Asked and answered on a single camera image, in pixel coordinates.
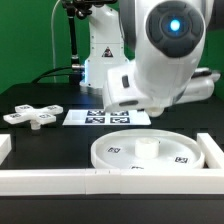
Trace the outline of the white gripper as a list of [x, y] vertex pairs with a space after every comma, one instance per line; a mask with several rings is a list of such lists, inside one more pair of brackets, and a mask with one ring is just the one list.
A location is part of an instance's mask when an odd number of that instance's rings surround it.
[[106, 112], [167, 108], [208, 99], [221, 73], [196, 69], [180, 60], [140, 64], [110, 69], [103, 87]]

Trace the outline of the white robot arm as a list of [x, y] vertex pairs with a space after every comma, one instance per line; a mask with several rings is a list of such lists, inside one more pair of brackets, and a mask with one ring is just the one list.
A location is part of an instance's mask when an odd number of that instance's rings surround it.
[[90, 20], [84, 91], [107, 112], [160, 116], [175, 104], [209, 98], [219, 75], [198, 66], [221, 0], [80, 0]]

